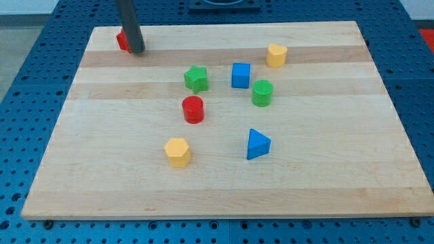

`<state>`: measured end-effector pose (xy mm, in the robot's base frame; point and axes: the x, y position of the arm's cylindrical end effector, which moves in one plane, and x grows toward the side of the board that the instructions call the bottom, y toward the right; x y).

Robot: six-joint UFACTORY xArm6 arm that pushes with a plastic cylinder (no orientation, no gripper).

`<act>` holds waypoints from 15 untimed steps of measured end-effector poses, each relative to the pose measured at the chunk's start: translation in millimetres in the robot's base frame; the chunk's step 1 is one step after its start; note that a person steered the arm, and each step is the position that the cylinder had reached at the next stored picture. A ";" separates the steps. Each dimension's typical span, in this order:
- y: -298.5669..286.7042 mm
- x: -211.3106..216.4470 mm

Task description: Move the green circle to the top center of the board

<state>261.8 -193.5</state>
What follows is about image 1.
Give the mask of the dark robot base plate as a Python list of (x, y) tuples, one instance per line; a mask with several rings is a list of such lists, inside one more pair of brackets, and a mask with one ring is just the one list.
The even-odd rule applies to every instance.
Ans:
[(190, 12), (231, 12), (261, 8), (261, 0), (188, 0)]

